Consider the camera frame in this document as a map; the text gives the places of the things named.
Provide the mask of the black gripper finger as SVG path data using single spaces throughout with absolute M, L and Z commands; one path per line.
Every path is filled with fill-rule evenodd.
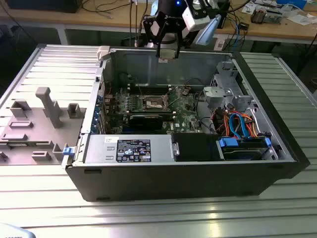
M 157 34 L 154 35 L 153 32 L 151 31 L 151 26 L 153 25 L 155 21 L 156 21 L 155 16 L 146 16 L 143 20 L 143 26 L 145 29 L 148 42 L 153 43 L 154 45 L 157 46 L 156 57 L 159 58 L 161 42 L 167 33 L 167 22 L 164 21 L 163 25 L 159 26 Z
M 182 36 L 182 31 L 184 29 L 183 24 L 181 24 L 178 21 L 175 21 L 174 23 L 174 36 L 176 38 L 176 43 L 177 43 L 177 48 L 176 48 L 176 52 L 175 52 L 175 59 L 177 59 L 179 57 L 179 53 L 180 53 L 180 49 L 183 46 L 183 36 Z

